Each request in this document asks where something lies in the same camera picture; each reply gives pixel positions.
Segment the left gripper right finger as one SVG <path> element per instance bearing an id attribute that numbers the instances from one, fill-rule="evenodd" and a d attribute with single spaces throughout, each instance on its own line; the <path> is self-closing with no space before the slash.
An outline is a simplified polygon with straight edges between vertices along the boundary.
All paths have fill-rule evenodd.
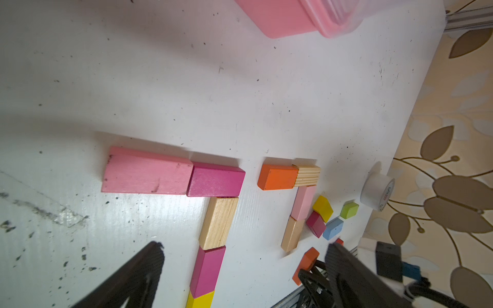
<path id="1" fill-rule="evenodd" d="M 328 246 L 325 265 L 336 307 L 412 307 L 338 243 Z"/>

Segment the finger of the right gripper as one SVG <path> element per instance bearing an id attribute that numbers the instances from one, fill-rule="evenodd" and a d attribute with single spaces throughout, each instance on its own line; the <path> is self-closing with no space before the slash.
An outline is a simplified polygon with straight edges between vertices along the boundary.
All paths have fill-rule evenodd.
<path id="1" fill-rule="evenodd" d="M 309 269 L 301 269 L 298 278 L 304 286 L 297 307 L 335 307 L 335 299 L 330 290 L 329 280 L 323 275 L 326 265 L 322 261 L 315 261 Z"/>

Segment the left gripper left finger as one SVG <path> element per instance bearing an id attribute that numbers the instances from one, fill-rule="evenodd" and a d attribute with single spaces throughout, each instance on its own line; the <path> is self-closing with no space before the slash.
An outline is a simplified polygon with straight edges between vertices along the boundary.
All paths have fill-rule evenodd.
<path id="1" fill-rule="evenodd" d="M 152 241 L 75 307 L 151 307 L 164 265 L 164 247 Z"/>

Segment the red-orange block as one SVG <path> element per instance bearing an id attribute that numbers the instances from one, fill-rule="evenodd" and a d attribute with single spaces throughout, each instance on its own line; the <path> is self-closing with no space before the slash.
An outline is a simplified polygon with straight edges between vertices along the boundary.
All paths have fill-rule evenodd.
<path id="1" fill-rule="evenodd" d="M 296 283 L 296 285 L 300 286 L 302 284 L 300 278 L 299 278 L 299 272 L 300 270 L 306 270 L 310 271 L 313 266 L 315 265 L 318 256 L 320 255 L 319 251 L 315 249 L 314 247 L 310 248 L 302 257 L 297 269 L 295 270 L 295 273 L 292 277 L 293 281 Z"/>

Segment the wooden block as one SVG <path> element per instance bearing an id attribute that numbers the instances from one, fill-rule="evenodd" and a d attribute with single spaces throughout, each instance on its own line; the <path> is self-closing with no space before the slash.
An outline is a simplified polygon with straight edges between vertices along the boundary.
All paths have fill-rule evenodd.
<path id="1" fill-rule="evenodd" d="M 321 168 L 318 166 L 294 165 L 299 171 L 295 181 L 295 187 L 315 186 L 320 178 Z"/>
<path id="2" fill-rule="evenodd" d="M 300 236 L 305 224 L 305 220 L 296 220 L 293 217 L 289 217 L 285 233 L 281 242 L 281 248 L 286 252 L 290 253 L 292 250 L 296 249 Z"/>
<path id="3" fill-rule="evenodd" d="M 238 202 L 238 197 L 210 198 L 199 237 L 200 247 L 203 250 L 225 246 Z"/>

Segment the magenta block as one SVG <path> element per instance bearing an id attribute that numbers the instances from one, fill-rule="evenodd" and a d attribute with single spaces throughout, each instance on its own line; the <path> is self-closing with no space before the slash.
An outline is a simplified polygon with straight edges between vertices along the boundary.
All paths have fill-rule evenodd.
<path id="1" fill-rule="evenodd" d="M 306 225 L 308 226 L 311 233 L 320 238 L 326 230 L 326 223 L 319 213 L 313 211 L 309 218 L 306 220 Z"/>
<path id="2" fill-rule="evenodd" d="M 190 283 L 194 299 L 215 290 L 225 252 L 226 246 L 210 250 L 203 250 L 199 246 Z"/>
<path id="3" fill-rule="evenodd" d="M 245 175 L 245 171 L 238 167 L 194 162 L 186 195 L 188 197 L 238 197 Z"/>

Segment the yellow block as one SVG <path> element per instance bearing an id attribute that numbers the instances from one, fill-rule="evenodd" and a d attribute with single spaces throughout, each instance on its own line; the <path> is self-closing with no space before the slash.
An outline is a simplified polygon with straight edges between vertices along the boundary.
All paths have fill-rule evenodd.
<path id="1" fill-rule="evenodd" d="M 189 292 L 186 308 L 210 308 L 213 303 L 213 298 L 214 291 L 197 298 L 194 298 L 193 294 Z"/>
<path id="2" fill-rule="evenodd" d="M 334 213 L 329 200 L 322 195 L 320 195 L 313 204 L 313 210 L 321 216 L 324 223 L 327 223 Z"/>

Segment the light pink block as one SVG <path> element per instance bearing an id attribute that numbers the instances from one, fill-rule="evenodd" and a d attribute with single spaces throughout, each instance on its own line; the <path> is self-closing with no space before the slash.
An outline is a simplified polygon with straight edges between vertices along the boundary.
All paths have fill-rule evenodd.
<path id="1" fill-rule="evenodd" d="M 290 216 L 297 220 L 305 220 L 308 217 L 309 209 L 313 197 L 317 191 L 317 186 L 302 186 L 298 188 L 293 208 Z"/>
<path id="2" fill-rule="evenodd" d="M 193 171 L 189 159 L 111 147 L 101 191 L 184 195 Z"/>

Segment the orange block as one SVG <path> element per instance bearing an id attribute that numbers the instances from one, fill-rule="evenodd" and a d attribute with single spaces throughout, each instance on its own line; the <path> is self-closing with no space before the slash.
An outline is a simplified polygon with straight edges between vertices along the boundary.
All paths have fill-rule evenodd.
<path id="1" fill-rule="evenodd" d="M 293 189 L 299 169 L 295 166 L 263 164 L 258 179 L 258 187 L 263 191 Z"/>

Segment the pink plastic toolbox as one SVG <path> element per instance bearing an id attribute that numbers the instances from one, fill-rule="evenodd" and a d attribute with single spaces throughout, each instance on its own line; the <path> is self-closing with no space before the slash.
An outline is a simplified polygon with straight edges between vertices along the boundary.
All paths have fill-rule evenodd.
<path id="1" fill-rule="evenodd" d="M 236 0 L 268 38 L 319 32 L 331 39 L 353 32 L 367 18 L 405 4 L 394 0 Z"/>

